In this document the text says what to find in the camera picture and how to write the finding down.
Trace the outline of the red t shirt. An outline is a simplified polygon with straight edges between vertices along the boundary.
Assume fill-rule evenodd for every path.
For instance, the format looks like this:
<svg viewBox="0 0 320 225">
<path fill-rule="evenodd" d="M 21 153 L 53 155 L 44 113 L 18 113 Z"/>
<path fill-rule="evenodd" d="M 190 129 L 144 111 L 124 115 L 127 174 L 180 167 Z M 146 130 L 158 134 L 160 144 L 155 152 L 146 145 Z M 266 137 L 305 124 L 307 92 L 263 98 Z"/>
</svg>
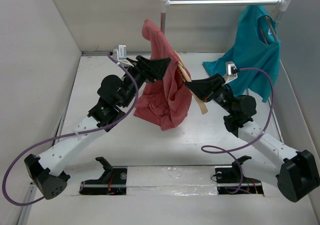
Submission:
<svg viewBox="0 0 320 225">
<path fill-rule="evenodd" d="M 187 117 L 192 94 L 178 68 L 180 59 L 160 28 L 146 19 L 141 33 L 150 41 L 152 60 L 170 58 L 171 62 L 161 81 L 145 85 L 133 115 L 160 126 L 162 131 L 170 130 L 178 127 Z"/>
</svg>

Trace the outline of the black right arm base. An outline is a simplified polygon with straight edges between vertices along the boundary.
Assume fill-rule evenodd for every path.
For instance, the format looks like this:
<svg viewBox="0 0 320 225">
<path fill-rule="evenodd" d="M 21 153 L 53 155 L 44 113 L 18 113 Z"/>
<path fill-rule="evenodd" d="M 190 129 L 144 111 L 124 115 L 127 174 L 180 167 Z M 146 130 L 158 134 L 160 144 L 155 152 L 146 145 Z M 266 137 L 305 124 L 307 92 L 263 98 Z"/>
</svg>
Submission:
<svg viewBox="0 0 320 225">
<path fill-rule="evenodd" d="M 219 195 L 263 195 L 263 186 L 260 180 L 242 176 L 237 163 L 218 165 L 214 168 L 215 174 L 211 180 L 216 182 Z"/>
</svg>

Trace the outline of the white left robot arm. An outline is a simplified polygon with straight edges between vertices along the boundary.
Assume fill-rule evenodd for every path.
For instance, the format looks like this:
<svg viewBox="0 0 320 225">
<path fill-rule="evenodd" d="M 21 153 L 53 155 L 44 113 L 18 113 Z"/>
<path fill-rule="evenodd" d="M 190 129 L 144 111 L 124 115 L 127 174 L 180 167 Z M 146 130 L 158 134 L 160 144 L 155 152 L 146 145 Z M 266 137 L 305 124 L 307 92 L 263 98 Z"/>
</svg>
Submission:
<svg viewBox="0 0 320 225">
<path fill-rule="evenodd" d="M 147 59 L 138 55 L 135 60 L 128 59 L 128 62 L 129 66 L 123 66 L 119 61 L 114 61 L 124 70 L 124 75 L 111 74 L 101 81 L 97 104 L 88 111 L 73 135 L 64 137 L 38 155 L 30 154 L 24 159 L 28 174 L 44 199 L 51 200 L 63 192 L 70 179 L 64 168 L 89 144 L 128 115 L 121 109 L 138 100 L 139 89 L 144 83 L 161 81 L 171 59 Z"/>
</svg>

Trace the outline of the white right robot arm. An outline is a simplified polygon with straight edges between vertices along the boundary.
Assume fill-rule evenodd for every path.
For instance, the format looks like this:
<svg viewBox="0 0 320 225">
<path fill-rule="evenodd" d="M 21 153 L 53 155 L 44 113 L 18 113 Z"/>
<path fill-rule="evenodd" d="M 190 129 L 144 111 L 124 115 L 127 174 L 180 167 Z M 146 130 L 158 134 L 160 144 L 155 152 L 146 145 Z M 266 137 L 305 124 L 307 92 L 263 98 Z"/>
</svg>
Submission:
<svg viewBox="0 0 320 225">
<path fill-rule="evenodd" d="M 254 97 L 235 97 L 219 74 L 187 81 L 185 86 L 203 102 L 215 101 L 226 110 L 229 114 L 223 120 L 227 131 L 253 146 L 270 161 L 266 164 L 248 155 L 240 157 L 232 163 L 231 176 L 235 181 L 255 178 L 278 188 L 285 198 L 294 203 L 320 186 L 320 175 L 311 152 L 285 145 L 254 122 L 253 116 L 257 113 Z"/>
</svg>

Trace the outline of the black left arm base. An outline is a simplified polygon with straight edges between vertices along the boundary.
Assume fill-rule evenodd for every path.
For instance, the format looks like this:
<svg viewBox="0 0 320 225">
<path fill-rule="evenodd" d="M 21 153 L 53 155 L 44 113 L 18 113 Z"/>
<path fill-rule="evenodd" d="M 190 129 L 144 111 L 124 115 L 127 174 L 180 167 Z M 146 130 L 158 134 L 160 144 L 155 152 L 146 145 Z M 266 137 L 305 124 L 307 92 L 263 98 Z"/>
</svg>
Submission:
<svg viewBox="0 0 320 225">
<path fill-rule="evenodd" d="M 113 167 L 104 157 L 95 160 L 103 167 L 103 173 L 98 179 L 89 179 L 80 183 L 79 194 L 87 196 L 123 196 L 127 194 L 128 168 Z"/>
</svg>

